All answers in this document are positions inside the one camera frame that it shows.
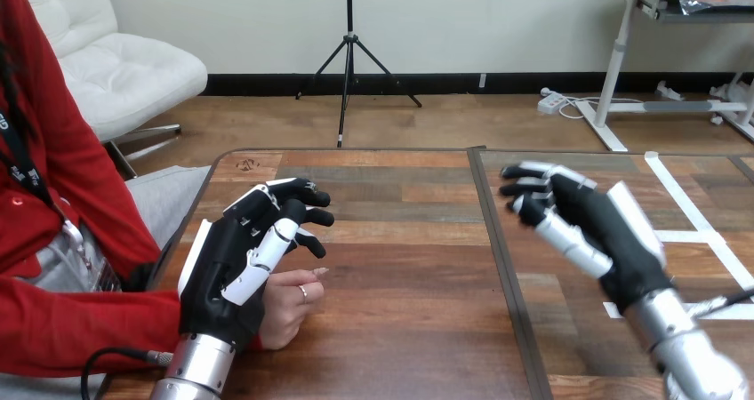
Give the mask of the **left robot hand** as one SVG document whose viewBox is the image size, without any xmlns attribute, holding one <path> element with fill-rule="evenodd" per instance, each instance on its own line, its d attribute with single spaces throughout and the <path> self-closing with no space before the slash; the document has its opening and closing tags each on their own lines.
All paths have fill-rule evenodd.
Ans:
<svg viewBox="0 0 754 400">
<path fill-rule="evenodd" d="M 208 335 L 237 351 L 252 344 L 265 315 L 262 295 L 281 259 L 303 246 L 326 250 L 304 224 L 330 227 L 328 193 L 305 178 L 269 180 L 204 220 L 182 269 L 179 333 Z"/>
</svg>

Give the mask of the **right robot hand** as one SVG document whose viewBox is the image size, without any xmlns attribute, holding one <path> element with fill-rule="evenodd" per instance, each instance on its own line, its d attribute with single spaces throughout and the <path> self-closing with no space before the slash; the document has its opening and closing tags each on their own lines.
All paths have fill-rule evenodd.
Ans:
<svg viewBox="0 0 754 400">
<path fill-rule="evenodd" d="M 584 273 L 620 312 L 673 288 L 662 242 L 622 181 L 606 192 L 561 164 L 523 161 L 501 170 L 507 207 Z"/>
</svg>

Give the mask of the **person's hand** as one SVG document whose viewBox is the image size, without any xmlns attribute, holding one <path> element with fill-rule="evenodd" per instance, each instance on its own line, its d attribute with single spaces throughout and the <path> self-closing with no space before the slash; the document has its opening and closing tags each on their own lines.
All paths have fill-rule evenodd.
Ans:
<svg viewBox="0 0 754 400">
<path fill-rule="evenodd" d="M 269 277 L 259 331 L 263 349 L 279 350 L 291 343 L 307 315 L 324 298 L 322 280 L 328 272 L 328 268 L 297 269 Z"/>
</svg>

